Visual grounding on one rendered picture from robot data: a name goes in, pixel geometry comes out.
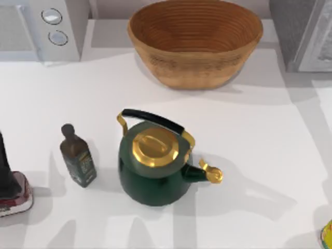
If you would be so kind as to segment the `green and gold kettle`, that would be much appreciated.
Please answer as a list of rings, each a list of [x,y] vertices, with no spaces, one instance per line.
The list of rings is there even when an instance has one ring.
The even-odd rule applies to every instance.
[[[186,194],[197,182],[219,184],[223,172],[200,159],[193,166],[194,137],[183,126],[143,110],[125,108],[117,116],[122,126],[118,174],[125,193],[148,206],[165,206]]]

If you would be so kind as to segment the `brown woven basket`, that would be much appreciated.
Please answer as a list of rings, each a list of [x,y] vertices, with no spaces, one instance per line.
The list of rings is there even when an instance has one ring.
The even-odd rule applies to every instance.
[[[218,88],[244,66],[263,35],[252,11],[222,0],[164,0],[132,15],[128,35],[142,62],[173,89]]]

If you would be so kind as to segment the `dark olive oil bottle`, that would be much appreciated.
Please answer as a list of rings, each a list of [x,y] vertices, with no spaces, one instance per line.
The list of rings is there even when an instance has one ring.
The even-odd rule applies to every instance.
[[[89,146],[75,133],[74,126],[66,123],[61,127],[64,140],[60,151],[72,180],[82,188],[88,187],[97,177]]]

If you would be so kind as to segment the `small microwave knob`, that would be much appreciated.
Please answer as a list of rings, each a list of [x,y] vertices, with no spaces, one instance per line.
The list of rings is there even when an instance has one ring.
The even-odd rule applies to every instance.
[[[68,43],[68,36],[59,30],[48,33],[49,41],[56,46],[64,46]]]

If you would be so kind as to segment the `large microwave knob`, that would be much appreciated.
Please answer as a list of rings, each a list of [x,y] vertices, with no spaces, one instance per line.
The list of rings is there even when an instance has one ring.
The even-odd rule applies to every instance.
[[[62,22],[62,14],[55,8],[49,8],[41,12],[42,19],[50,25],[58,25]]]

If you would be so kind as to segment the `pale microwave oven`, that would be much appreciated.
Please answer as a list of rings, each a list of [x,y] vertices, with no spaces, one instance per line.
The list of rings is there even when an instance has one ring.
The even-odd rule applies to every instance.
[[[55,8],[62,14],[58,25],[47,24],[43,10]],[[0,0],[0,62],[77,62],[84,48],[89,0]],[[62,31],[68,43],[56,46],[48,33]]]

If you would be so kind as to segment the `red and white shoe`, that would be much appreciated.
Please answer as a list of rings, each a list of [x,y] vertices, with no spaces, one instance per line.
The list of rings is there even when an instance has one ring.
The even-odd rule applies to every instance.
[[[19,171],[14,171],[13,176],[20,185],[21,191],[12,198],[0,197],[0,218],[25,212],[34,202],[32,187],[26,176]]]

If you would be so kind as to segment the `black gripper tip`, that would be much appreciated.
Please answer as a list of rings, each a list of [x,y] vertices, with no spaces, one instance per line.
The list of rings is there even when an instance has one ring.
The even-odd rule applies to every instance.
[[[0,131],[0,199],[15,199],[22,188],[11,170]]]

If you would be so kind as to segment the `yellow and green can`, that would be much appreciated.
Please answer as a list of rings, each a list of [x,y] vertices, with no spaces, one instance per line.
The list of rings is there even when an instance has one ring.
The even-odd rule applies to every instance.
[[[320,241],[323,249],[332,249],[332,219],[323,227]]]

